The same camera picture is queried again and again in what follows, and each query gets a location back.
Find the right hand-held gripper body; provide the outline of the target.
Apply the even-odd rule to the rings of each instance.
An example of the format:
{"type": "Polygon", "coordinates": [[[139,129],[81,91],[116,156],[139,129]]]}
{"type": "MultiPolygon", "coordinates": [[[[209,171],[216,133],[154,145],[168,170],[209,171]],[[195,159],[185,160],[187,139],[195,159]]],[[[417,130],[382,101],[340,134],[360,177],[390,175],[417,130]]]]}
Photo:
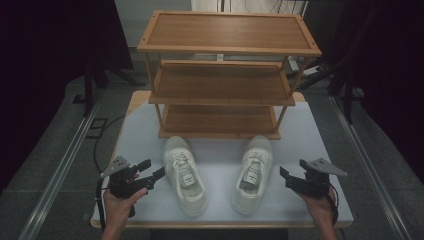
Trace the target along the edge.
{"type": "Polygon", "coordinates": [[[285,186],[287,188],[309,197],[320,198],[325,196],[329,191],[329,175],[344,177],[347,176],[345,171],[341,170],[323,158],[319,158],[307,163],[308,169],[304,169],[305,178],[301,179],[299,177],[290,175],[290,179],[288,181],[285,180],[285,186]]]}

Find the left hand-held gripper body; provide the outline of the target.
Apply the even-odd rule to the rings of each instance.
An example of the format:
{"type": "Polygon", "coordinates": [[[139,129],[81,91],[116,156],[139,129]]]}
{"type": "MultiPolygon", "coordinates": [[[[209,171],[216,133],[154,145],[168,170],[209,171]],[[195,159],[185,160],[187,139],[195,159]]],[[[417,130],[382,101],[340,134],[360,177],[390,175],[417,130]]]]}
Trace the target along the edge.
{"type": "Polygon", "coordinates": [[[114,196],[128,199],[142,188],[154,188],[155,182],[151,181],[151,176],[135,178],[140,173],[137,171],[137,165],[130,165],[125,158],[118,156],[100,174],[100,178],[109,178],[109,189],[114,196]]]}

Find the white sneaker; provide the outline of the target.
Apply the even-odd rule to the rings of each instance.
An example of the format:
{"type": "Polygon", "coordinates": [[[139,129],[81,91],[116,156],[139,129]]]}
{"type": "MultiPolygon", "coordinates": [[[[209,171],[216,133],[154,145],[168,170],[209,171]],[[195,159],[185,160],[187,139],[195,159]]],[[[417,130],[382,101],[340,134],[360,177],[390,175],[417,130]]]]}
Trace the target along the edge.
{"type": "Polygon", "coordinates": [[[255,136],[247,144],[233,193],[233,207],[244,215],[253,214],[261,203],[274,164],[271,142],[255,136]]]}
{"type": "Polygon", "coordinates": [[[184,213],[190,217],[201,215],[207,206],[206,189],[187,142],[180,136],[170,137],[162,162],[184,213]]]}

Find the wooden three-tier shoe rack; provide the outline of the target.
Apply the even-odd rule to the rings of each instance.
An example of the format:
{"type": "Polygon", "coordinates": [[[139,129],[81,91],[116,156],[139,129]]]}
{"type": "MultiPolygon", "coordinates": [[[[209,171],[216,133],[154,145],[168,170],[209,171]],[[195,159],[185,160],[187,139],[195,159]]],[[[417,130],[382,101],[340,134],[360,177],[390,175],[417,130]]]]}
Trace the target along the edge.
{"type": "Polygon", "coordinates": [[[162,138],[280,136],[298,85],[285,65],[321,51],[295,14],[156,11],[137,46],[146,56],[162,138]]]}

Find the person's right hand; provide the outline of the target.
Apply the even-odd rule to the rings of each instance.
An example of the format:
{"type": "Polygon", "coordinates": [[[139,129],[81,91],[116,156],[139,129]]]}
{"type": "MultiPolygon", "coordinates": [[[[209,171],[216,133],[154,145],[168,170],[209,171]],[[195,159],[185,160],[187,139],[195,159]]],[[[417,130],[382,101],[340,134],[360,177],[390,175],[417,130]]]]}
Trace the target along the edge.
{"type": "Polygon", "coordinates": [[[332,204],[326,197],[313,198],[302,193],[299,193],[299,196],[305,202],[308,212],[317,227],[334,226],[332,204]]]}

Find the person's left hand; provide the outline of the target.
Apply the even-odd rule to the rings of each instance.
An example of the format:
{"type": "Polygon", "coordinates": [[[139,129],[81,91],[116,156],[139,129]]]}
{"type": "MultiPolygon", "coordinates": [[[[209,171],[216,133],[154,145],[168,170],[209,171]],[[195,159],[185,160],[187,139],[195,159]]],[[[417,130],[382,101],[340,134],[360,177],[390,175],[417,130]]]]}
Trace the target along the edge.
{"type": "Polygon", "coordinates": [[[106,190],[104,193],[106,228],[108,230],[123,230],[129,218],[131,208],[147,193],[148,190],[142,188],[128,199],[120,199],[114,196],[110,190],[106,190]]]}

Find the black floor socket box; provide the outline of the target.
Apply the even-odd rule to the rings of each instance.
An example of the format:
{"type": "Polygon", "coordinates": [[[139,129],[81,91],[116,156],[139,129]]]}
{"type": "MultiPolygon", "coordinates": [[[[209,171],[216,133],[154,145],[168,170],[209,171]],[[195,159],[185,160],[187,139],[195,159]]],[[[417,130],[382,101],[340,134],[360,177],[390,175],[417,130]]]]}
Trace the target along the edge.
{"type": "Polygon", "coordinates": [[[107,118],[94,118],[86,133],[87,139],[100,139],[106,130],[107,118]]]}

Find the black metal stand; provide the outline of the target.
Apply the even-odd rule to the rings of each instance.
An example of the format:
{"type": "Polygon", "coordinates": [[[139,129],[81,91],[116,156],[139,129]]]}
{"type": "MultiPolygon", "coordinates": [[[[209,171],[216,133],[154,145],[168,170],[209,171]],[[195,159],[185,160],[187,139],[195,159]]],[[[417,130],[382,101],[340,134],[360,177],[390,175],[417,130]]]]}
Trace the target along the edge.
{"type": "Polygon", "coordinates": [[[87,117],[93,108],[93,79],[95,72],[95,64],[88,61],[84,69],[84,94],[76,95],[72,101],[73,104],[84,105],[84,117],[87,117]]]}
{"type": "Polygon", "coordinates": [[[343,114],[349,124],[352,123],[351,118],[351,105],[352,105],[352,89],[353,89],[353,80],[351,76],[348,76],[345,83],[345,93],[343,98],[343,114]]]}

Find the white power strip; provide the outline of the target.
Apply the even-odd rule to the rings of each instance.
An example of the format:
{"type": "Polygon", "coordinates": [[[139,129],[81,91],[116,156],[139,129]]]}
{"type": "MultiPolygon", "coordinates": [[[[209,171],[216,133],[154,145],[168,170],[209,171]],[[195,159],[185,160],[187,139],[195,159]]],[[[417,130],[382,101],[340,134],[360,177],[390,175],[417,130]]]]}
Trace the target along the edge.
{"type": "MultiPolygon", "coordinates": [[[[298,73],[304,58],[299,56],[289,56],[288,63],[293,73],[298,73]]],[[[306,67],[302,73],[303,76],[317,74],[322,70],[320,66],[306,67]]]]}

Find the dark curtain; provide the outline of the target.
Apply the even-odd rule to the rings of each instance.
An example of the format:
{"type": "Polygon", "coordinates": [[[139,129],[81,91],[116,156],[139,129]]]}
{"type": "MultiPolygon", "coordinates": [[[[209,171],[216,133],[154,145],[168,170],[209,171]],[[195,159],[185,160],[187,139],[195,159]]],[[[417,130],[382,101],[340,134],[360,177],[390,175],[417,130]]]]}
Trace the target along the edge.
{"type": "Polygon", "coordinates": [[[308,0],[304,21],[335,69],[328,92],[361,89],[424,183],[424,0],[308,0]]]}
{"type": "Polygon", "coordinates": [[[132,67],[115,0],[0,0],[0,192],[70,81],[132,67]]]}

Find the metal floor rail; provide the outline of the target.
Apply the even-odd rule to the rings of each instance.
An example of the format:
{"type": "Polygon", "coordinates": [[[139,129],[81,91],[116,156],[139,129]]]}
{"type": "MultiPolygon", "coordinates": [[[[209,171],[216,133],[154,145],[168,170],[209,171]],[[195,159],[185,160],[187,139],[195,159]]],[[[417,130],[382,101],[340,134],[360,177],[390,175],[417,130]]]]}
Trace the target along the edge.
{"type": "Polygon", "coordinates": [[[358,156],[358,161],[368,179],[368,182],[373,189],[379,204],[382,207],[382,211],[396,237],[397,240],[412,240],[411,235],[405,225],[405,222],[395,206],[385,184],[378,175],[374,165],[371,162],[367,151],[365,150],[362,141],[360,140],[353,125],[349,123],[347,118],[343,114],[343,108],[341,101],[334,96],[329,96],[329,101],[335,108],[338,119],[345,130],[348,139],[358,156]]]}
{"type": "Polygon", "coordinates": [[[94,98],[92,109],[81,121],[75,135],[72,138],[65,154],[61,158],[59,165],[53,172],[45,189],[43,190],[37,204],[20,232],[17,240],[36,240],[53,204],[58,196],[58,193],[63,185],[63,182],[68,175],[68,172],[76,158],[76,155],[84,141],[84,138],[89,130],[89,127],[94,120],[98,111],[99,105],[103,96],[104,90],[101,90],[94,98]]]}

